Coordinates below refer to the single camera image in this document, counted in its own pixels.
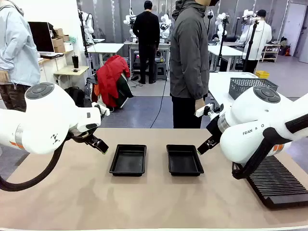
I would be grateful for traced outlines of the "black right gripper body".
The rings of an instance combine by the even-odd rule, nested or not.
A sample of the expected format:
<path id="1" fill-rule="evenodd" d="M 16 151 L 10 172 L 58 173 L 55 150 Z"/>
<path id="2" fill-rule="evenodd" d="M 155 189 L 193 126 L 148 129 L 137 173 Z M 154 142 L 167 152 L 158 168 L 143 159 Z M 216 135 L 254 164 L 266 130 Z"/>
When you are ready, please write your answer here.
<path id="1" fill-rule="evenodd" d="M 221 131 L 218 127 L 218 119 L 219 116 L 216 116 L 214 119 L 210 121 L 210 123 L 206 126 L 206 129 L 211 133 L 211 137 L 206 141 L 207 144 L 218 144 L 220 142 Z"/>

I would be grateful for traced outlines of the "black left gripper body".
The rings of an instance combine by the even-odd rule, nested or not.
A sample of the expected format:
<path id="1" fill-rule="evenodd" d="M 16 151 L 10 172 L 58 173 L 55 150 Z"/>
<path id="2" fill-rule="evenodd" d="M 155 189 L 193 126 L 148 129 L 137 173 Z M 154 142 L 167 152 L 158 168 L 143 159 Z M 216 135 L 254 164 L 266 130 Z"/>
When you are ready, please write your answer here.
<path id="1" fill-rule="evenodd" d="M 68 132 L 68 137 L 77 143 L 95 144 L 97 139 L 94 137 L 94 132 L 97 127 L 91 128 L 85 132 L 80 132 L 76 128 L 72 128 Z"/>

